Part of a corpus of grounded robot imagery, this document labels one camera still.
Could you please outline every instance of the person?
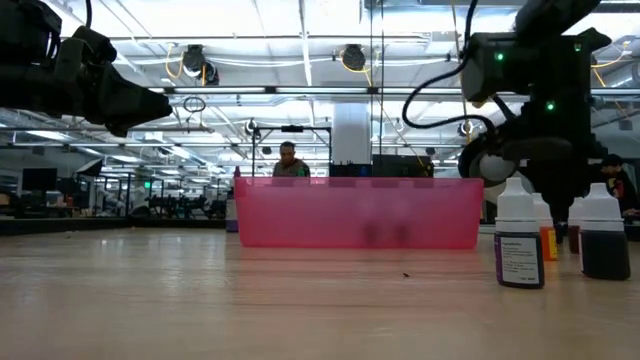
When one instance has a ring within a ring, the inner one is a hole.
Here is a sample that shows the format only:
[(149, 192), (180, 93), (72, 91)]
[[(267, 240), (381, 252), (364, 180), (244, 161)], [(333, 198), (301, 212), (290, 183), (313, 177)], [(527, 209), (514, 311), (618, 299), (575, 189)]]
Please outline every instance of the person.
[(311, 171), (309, 166), (300, 159), (296, 159), (296, 146), (290, 142), (285, 141), (280, 145), (280, 161), (273, 169), (274, 177), (287, 177), (287, 176), (305, 176), (309, 177)]
[(623, 216), (638, 215), (636, 189), (622, 168), (623, 160), (615, 154), (607, 155), (600, 164), (609, 193), (618, 199)]

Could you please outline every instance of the translucent pink container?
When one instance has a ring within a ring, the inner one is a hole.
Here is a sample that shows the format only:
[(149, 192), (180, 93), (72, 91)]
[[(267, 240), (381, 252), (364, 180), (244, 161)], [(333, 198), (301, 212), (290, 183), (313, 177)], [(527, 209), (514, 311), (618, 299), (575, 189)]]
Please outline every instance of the translucent pink container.
[(248, 247), (472, 249), (482, 181), (236, 178)]

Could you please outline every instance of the orange bottle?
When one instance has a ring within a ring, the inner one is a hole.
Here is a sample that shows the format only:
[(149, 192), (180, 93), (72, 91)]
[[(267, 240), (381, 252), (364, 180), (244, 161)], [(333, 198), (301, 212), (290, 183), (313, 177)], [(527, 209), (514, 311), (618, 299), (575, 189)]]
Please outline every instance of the orange bottle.
[(556, 229), (553, 227), (549, 205), (544, 202), (542, 195), (533, 194), (533, 204), (540, 227), (540, 240), (542, 241), (542, 258), (544, 261), (558, 260), (558, 245), (556, 243)]

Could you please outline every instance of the metal frame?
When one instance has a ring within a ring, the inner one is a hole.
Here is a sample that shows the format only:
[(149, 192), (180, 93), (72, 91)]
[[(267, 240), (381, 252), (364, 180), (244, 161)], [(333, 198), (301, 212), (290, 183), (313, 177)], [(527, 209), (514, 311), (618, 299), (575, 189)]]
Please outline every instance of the metal frame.
[[(274, 131), (282, 131), (285, 133), (295, 133), (292, 131), (287, 131), (288, 128), (291, 128), (291, 125), (285, 125), (285, 126), (256, 126), (253, 128), (253, 131), (251, 132), (251, 177), (255, 177), (256, 175), (256, 146), (260, 145), (262, 143), (262, 141), (264, 141), (264, 139), (266, 139), (269, 135), (271, 135), (272, 132)], [(323, 145), (327, 146), (329, 148), (329, 164), (331, 164), (331, 158), (333, 155), (332, 152), (332, 144), (333, 144), (333, 138), (332, 138), (332, 132), (331, 132), (331, 127), (318, 127), (318, 126), (295, 126), (296, 130), (302, 130), (302, 131), (311, 131), (314, 134), (318, 134), (316, 131), (321, 131), (324, 130), (326, 132), (329, 133), (329, 143), (325, 142), (322, 140), (322, 138), (320, 136), (318, 136), (318, 139), (321, 139)], [(260, 131), (260, 130), (265, 130), (267, 131), (266, 134), (264, 134), (262, 136), (262, 138), (260, 139), (260, 141), (258, 143), (256, 143), (256, 131)]]

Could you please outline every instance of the table surface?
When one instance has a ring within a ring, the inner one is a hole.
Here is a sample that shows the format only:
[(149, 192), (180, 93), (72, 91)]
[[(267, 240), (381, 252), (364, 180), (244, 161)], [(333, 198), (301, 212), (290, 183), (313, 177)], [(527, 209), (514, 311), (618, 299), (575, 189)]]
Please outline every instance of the table surface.
[(388, 251), (244, 249), (206, 229), (0, 238), (0, 359), (638, 359), (640, 276), (585, 279), (564, 248), (543, 290), (505, 288), (491, 240)]

